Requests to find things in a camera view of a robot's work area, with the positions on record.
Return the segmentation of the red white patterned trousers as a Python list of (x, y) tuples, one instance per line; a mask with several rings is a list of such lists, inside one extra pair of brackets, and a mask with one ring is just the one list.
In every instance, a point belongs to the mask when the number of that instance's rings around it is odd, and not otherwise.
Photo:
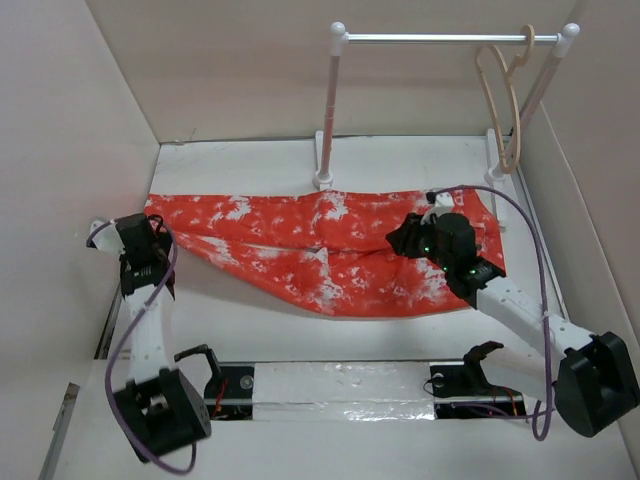
[(334, 317), (415, 317), (461, 309), (443, 272), (386, 241), (429, 209), (420, 190), (300, 196), (148, 196), (177, 244), (296, 307)]

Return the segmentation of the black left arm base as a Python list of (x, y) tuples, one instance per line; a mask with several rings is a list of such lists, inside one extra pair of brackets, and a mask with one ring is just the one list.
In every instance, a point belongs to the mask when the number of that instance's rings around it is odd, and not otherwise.
[(174, 361), (198, 355), (206, 358), (211, 371), (203, 391), (210, 418), (213, 421), (252, 420), (255, 364), (221, 363), (207, 344), (176, 353)]

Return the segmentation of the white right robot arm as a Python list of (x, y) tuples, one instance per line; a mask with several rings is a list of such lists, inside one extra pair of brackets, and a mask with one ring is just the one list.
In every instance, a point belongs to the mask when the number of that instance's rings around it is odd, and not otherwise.
[(457, 298), (543, 356), (543, 393), (574, 432), (593, 437), (638, 407), (639, 384), (625, 342), (547, 313), (504, 269), (480, 255), (465, 216), (410, 213), (386, 240), (398, 256), (434, 263)]

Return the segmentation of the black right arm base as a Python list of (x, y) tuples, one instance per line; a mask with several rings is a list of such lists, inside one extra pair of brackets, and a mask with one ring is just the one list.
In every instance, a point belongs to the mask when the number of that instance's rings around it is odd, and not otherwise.
[(430, 364), (422, 389), (434, 399), (437, 419), (527, 419), (521, 393), (490, 384), (481, 368), (481, 361), (502, 347), (499, 342), (485, 342), (472, 347), (461, 360)]

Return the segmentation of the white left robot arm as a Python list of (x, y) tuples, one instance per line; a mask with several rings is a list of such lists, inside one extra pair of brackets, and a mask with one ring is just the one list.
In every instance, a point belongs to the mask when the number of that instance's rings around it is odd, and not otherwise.
[(134, 452), (150, 463), (211, 435), (202, 396), (220, 390), (223, 373), (200, 362), (187, 379), (170, 351), (177, 251), (162, 218), (143, 213), (121, 217), (115, 231), (123, 245), (121, 293), (131, 317), (118, 345), (128, 342), (131, 356), (125, 385), (115, 391), (107, 376), (105, 390)]

